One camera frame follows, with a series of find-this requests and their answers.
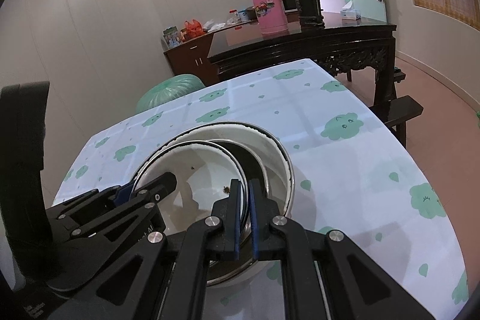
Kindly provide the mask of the orange plastic bag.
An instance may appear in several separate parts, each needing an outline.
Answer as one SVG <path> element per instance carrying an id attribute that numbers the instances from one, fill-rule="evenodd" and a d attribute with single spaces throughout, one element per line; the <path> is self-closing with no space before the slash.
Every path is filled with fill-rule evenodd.
<path id="1" fill-rule="evenodd" d="M 183 41 L 192 40 L 205 34 L 202 24 L 196 19 L 185 21 L 185 27 L 181 30 L 181 38 Z"/>

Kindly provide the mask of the dark carved wooden table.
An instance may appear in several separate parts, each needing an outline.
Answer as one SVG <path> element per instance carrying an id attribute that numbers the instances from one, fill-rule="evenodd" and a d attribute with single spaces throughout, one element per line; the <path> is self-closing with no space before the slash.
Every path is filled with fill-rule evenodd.
<path id="1" fill-rule="evenodd" d="M 344 20 L 325 13 L 325 26 L 287 24 L 285 32 L 264 35 L 258 23 L 246 23 L 213 36 L 208 61 L 221 81 L 308 58 L 331 76 L 371 67 L 375 105 L 394 98 L 396 26 L 375 19 Z"/>

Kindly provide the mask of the brown wooden cabinet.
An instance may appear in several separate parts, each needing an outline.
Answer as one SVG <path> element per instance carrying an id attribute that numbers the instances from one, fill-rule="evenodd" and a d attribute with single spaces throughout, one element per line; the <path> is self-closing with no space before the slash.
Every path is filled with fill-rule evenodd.
<path id="1" fill-rule="evenodd" d="M 200 37 L 180 43 L 179 46 L 168 49 L 163 41 L 164 57 L 170 66 L 174 76 L 191 74 L 197 76 L 205 86 L 217 84 L 219 80 L 218 67 L 208 60 L 211 48 L 219 47 L 224 50 L 234 43 L 242 42 L 237 32 L 247 33 L 247 29 L 258 23 L 240 23 L 214 32 L 208 32 Z"/>

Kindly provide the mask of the large white enamel bowl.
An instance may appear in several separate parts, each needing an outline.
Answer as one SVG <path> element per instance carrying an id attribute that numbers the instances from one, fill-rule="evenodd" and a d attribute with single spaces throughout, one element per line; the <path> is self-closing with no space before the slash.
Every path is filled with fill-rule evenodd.
<path id="1" fill-rule="evenodd" d="M 295 192 L 294 168 L 281 142 L 270 132 L 255 124 L 220 121 L 205 124 L 180 133 L 151 154 L 157 157 L 163 150 L 188 140 L 231 140 L 255 152 L 263 163 L 268 177 L 268 197 L 277 202 L 284 216 L 289 216 Z M 208 287 L 220 288 L 250 279 L 263 266 L 252 259 L 251 223 L 246 222 L 241 231 L 240 257 L 236 262 L 218 262 L 210 265 Z"/>

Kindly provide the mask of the black rice cooker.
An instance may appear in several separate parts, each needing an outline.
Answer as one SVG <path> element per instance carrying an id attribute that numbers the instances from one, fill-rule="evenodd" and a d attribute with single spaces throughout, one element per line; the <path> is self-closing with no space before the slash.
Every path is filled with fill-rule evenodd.
<path id="1" fill-rule="evenodd" d="M 239 11 L 239 16 L 242 21 L 256 21 L 257 15 L 254 7 L 247 7 Z"/>

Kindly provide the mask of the light blue cloud tablecloth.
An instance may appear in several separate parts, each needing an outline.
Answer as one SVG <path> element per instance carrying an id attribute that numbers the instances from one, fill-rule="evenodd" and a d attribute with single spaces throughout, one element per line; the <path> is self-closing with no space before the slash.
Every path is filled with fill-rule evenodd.
<path id="1" fill-rule="evenodd" d="M 92 136 L 56 202 L 127 183 L 177 134 L 220 121 L 255 124 L 286 148 L 292 218 L 344 232 L 436 319 L 469 297 L 465 263 L 439 196 L 407 150 L 353 93 L 301 59 L 205 88 Z"/>

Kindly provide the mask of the green plastic stool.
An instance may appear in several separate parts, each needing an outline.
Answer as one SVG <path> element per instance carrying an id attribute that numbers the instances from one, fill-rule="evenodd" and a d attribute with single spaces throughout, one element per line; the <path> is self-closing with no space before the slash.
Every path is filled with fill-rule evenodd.
<path id="1" fill-rule="evenodd" d="M 198 76 L 192 74 L 174 76 L 149 89 L 138 101 L 136 113 L 142 113 L 203 88 L 205 84 Z"/>

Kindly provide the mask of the small white enamel bowl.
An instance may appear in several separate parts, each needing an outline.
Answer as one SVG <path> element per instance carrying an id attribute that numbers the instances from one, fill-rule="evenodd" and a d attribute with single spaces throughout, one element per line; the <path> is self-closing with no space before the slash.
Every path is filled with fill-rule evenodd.
<path id="1" fill-rule="evenodd" d="M 236 157 L 223 146 L 206 140 L 191 140 L 154 153 L 139 169 L 133 189 L 172 173 L 176 189 L 158 203 L 165 234 L 185 231 L 190 224 L 211 215 L 213 204 L 229 196 L 230 183 L 241 184 L 240 229 L 247 222 L 247 177 Z"/>

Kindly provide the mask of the small steel bowl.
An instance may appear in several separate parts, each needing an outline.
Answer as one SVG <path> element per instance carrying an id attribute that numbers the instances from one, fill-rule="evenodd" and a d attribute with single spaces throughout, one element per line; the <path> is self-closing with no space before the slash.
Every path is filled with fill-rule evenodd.
<path id="1" fill-rule="evenodd" d="M 266 166 L 261 161 L 260 156 L 246 145 L 242 145 L 234 140 L 221 140 L 212 139 L 213 143 L 222 146 L 227 149 L 233 157 L 235 157 L 243 170 L 246 177 L 246 194 L 247 194 L 247 206 L 241 217 L 241 240 L 240 240 L 240 252 L 239 260 L 233 264 L 239 269 L 246 268 L 252 263 L 251 260 L 251 218 L 250 218 L 250 202 L 249 202 L 249 190 L 248 183 L 252 179 L 258 179 L 262 190 L 269 194 L 269 178 L 266 171 Z"/>

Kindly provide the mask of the dark wooden bench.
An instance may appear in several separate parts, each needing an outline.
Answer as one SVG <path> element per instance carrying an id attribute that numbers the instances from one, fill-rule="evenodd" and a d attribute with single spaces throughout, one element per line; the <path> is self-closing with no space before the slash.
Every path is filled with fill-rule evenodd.
<path id="1" fill-rule="evenodd" d="M 424 107 L 409 95 L 398 96 L 396 85 L 406 79 L 406 74 L 400 69 L 394 69 L 391 100 L 383 110 L 383 123 L 397 138 L 404 148 L 407 148 L 407 122 L 422 115 Z"/>

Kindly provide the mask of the tissue box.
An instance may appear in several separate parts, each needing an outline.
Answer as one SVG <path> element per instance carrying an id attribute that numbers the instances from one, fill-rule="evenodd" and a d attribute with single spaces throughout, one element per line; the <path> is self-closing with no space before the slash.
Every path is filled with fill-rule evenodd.
<path id="1" fill-rule="evenodd" d="M 360 12 L 355 8 L 353 1 L 349 1 L 342 7 L 340 15 L 345 20 L 358 20 L 361 18 Z"/>

